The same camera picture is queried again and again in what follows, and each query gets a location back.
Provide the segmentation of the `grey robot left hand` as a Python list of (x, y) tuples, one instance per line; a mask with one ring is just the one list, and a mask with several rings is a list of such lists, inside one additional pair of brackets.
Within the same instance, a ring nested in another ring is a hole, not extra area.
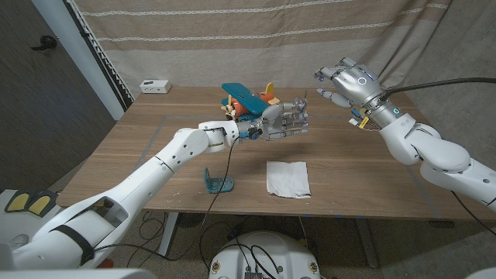
[(305, 98), (296, 97), (293, 103), (270, 105), (260, 117), (252, 121), (238, 122), (240, 138), (269, 141), (308, 133), (308, 113)]

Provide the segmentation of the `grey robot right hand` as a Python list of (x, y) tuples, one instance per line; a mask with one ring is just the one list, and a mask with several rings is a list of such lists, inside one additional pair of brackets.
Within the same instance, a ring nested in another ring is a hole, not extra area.
[(358, 105), (381, 129), (403, 116), (391, 101), (380, 100), (384, 89), (377, 75), (364, 64), (357, 64), (348, 57), (334, 67), (317, 70), (315, 78), (319, 81), (329, 79), (338, 90), (338, 93), (333, 93), (319, 88), (317, 92), (322, 97), (345, 109)]

